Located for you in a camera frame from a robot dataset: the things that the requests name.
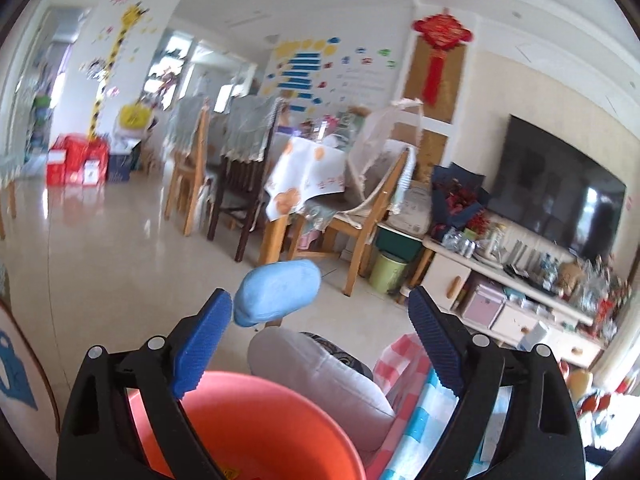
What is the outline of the pink plastic basin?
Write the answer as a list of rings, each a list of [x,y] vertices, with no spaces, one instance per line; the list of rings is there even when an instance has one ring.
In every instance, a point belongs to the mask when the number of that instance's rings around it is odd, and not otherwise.
[[[227,479],[363,479],[352,440],[325,411],[255,376],[208,370],[181,400]]]

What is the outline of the white milk bottle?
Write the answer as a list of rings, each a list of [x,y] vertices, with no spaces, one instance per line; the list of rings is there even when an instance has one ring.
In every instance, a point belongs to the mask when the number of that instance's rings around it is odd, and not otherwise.
[[[532,328],[525,331],[518,343],[518,350],[531,352],[536,344],[540,344],[546,338],[547,334],[548,326],[543,322],[537,322]]]

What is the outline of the pink storage box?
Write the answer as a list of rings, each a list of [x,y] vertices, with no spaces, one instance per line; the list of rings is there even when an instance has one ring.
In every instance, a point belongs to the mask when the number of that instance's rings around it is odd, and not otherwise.
[[[503,289],[492,283],[476,281],[464,297],[461,315],[464,320],[489,328],[506,302]]]

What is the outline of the white tv cabinet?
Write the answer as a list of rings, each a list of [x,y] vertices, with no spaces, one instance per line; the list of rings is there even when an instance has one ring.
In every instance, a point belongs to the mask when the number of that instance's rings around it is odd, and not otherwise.
[[[538,325],[554,355],[580,368],[589,368],[605,343],[588,334],[593,316],[565,301],[534,289],[478,258],[466,258],[431,237],[410,281],[423,287],[437,307],[452,313],[472,330],[500,344],[516,346]]]

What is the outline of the grey cushion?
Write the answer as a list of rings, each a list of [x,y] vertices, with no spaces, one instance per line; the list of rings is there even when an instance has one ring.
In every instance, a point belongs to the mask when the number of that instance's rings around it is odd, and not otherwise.
[[[382,389],[307,333],[266,327],[250,341],[250,372],[317,404],[349,436],[358,452],[377,451],[395,420]]]

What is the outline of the green waste bin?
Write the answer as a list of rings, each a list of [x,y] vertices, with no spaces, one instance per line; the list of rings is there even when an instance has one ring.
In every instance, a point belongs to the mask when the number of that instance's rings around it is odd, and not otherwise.
[[[408,262],[389,252],[379,252],[369,275],[369,284],[380,294],[388,294],[400,283]]]

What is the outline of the blue round stool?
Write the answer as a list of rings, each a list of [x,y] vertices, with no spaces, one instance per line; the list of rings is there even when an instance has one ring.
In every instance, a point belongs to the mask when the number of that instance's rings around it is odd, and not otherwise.
[[[252,327],[280,320],[312,304],[321,282],[321,271],[310,260],[258,266],[245,275],[234,295],[233,321]]]

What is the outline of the black flat television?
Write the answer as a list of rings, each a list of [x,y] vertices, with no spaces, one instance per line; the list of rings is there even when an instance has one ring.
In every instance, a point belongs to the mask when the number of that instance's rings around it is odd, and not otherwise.
[[[488,207],[586,260],[613,248],[626,185],[557,136],[511,116]]]

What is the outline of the dark blue flower bouquet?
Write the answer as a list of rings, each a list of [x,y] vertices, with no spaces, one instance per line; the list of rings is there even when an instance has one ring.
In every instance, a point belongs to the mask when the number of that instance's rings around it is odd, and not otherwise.
[[[439,242],[451,229],[469,230],[483,237],[489,220],[486,208],[490,194],[483,188],[484,174],[474,174],[450,162],[448,167],[435,166],[431,176],[430,235]]]

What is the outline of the red gift boxes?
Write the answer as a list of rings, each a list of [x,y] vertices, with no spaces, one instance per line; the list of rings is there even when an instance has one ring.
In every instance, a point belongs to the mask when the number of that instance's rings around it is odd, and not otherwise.
[[[83,134],[60,134],[47,154],[46,185],[100,186],[106,182],[108,143]]]

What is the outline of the wooden dining chair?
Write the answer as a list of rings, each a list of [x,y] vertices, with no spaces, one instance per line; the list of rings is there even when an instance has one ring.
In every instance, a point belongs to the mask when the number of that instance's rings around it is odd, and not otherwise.
[[[343,294],[352,294],[358,275],[366,268],[378,224],[397,214],[416,166],[416,148],[388,140],[380,156],[363,174],[364,188],[321,195],[308,200],[296,214],[288,248],[288,260],[338,258],[336,240],[345,235],[354,242]]]

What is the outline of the dining table with white cloth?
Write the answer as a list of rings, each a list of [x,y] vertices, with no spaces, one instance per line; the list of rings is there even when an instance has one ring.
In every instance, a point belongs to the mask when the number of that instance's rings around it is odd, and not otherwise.
[[[277,132],[267,162],[267,223],[260,246],[260,266],[280,259],[290,214],[297,214],[312,198],[345,189],[346,154],[337,148]]]

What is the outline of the dark wooden chair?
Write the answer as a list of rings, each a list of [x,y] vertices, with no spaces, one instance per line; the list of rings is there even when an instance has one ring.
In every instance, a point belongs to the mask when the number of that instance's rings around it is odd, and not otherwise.
[[[283,104],[278,96],[242,96],[230,107],[207,239],[214,240],[222,214],[234,220],[241,227],[235,262],[244,258],[262,206],[267,158]]]

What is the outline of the giraffe height chart sticker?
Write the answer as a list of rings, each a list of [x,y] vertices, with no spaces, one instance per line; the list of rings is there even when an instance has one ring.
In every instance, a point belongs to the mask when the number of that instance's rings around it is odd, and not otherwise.
[[[96,131],[96,126],[98,125],[98,121],[100,118],[103,102],[106,96],[106,86],[113,75],[113,70],[117,58],[119,56],[119,51],[122,48],[122,44],[124,43],[128,32],[130,29],[134,28],[140,20],[142,16],[148,12],[148,9],[145,9],[142,6],[142,2],[139,1],[131,6],[128,6],[125,13],[122,14],[120,18],[120,27],[114,44],[112,45],[110,54],[105,60],[103,77],[100,81],[98,90],[96,90],[96,98],[94,99],[91,117],[90,117],[90,125],[88,130],[88,139],[94,140],[98,136],[98,132]]]

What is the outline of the red chinese knot decoration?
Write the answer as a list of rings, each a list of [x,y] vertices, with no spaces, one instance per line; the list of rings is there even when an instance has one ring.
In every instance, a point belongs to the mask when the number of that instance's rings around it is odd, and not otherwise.
[[[462,44],[469,44],[473,40],[473,33],[464,27],[447,8],[440,13],[414,21],[412,29],[432,49],[422,90],[422,100],[429,106],[435,106],[447,53]]]

